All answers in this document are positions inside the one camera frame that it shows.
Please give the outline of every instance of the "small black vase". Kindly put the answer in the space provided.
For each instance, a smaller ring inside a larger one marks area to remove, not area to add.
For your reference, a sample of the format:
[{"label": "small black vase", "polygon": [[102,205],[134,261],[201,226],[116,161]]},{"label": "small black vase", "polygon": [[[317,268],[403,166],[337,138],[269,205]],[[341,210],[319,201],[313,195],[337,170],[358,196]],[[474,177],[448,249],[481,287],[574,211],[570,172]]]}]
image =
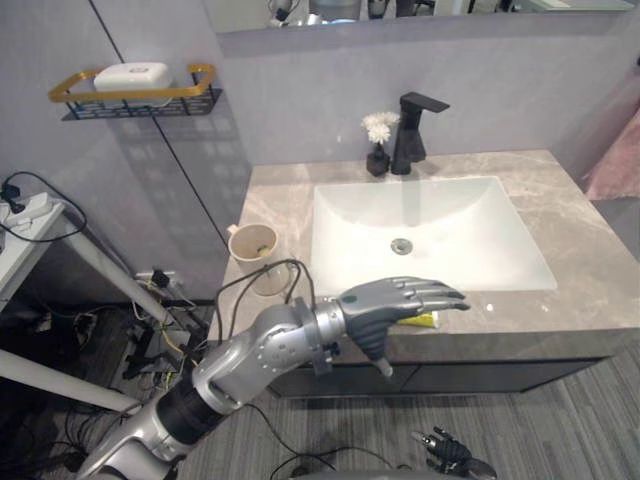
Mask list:
[{"label": "small black vase", "polygon": [[374,177],[380,177],[389,171],[390,159],[382,144],[376,143],[373,152],[367,155],[367,170]]}]

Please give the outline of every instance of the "soap dish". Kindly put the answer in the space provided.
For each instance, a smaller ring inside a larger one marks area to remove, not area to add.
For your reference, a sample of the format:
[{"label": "soap dish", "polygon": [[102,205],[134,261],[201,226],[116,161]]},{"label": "soap dish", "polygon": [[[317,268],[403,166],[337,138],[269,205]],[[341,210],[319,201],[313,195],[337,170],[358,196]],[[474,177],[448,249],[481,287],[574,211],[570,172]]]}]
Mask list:
[{"label": "soap dish", "polygon": [[[192,64],[188,71],[193,86],[148,90],[119,90],[71,93],[71,88],[91,80],[104,69],[91,69],[75,73],[49,92],[53,103],[64,103],[69,113],[62,120],[91,120],[96,118],[180,117],[208,115],[213,110],[222,90],[212,88],[216,69],[206,63]],[[141,105],[140,99],[160,99]]]}]

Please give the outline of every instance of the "drain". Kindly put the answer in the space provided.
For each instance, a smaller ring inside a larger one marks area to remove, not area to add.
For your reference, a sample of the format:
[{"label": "drain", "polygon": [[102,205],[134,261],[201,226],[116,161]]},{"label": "drain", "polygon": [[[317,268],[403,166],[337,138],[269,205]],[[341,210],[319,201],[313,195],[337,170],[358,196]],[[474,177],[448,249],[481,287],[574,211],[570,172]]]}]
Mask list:
[{"label": "drain", "polygon": [[406,238],[396,238],[391,241],[391,250],[397,255],[408,255],[413,250],[413,244]]}]

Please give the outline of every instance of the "robotic arm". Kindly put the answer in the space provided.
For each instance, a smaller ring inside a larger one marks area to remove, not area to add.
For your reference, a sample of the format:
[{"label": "robotic arm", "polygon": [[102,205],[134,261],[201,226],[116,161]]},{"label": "robotic arm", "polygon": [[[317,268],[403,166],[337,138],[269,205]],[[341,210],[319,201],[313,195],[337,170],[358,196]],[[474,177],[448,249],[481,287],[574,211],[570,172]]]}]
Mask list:
[{"label": "robotic arm", "polygon": [[384,357],[389,327],[423,312],[467,310],[463,299],[437,281],[395,277],[354,287],[315,311],[300,298],[269,307],[103,440],[78,479],[164,479],[200,438],[278,376],[309,361],[317,373],[330,370],[331,345],[345,334],[390,376]]}]

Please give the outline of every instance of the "marble countertop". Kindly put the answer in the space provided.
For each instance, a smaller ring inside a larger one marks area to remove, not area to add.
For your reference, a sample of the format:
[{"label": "marble countertop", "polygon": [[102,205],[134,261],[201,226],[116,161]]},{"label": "marble countertop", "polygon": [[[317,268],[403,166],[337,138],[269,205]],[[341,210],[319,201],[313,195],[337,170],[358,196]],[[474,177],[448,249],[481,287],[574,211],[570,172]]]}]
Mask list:
[{"label": "marble countertop", "polygon": [[[372,177],[364,161],[256,166],[240,225],[266,223],[285,251],[309,265],[313,191],[319,184],[497,176],[553,272],[549,291],[468,292],[471,310],[440,312],[438,330],[393,327],[392,361],[480,361],[605,357],[640,338],[640,266],[547,151],[430,156],[405,177]],[[230,259],[225,283],[241,276]],[[238,288],[222,294],[228,329]],[[301,285],[298,295],[308,295]],[[249,293],[236,332],[280,296]],[[216,327],[210,338],[217,337]],[[345,339],[336,363],[362,362]]]}]

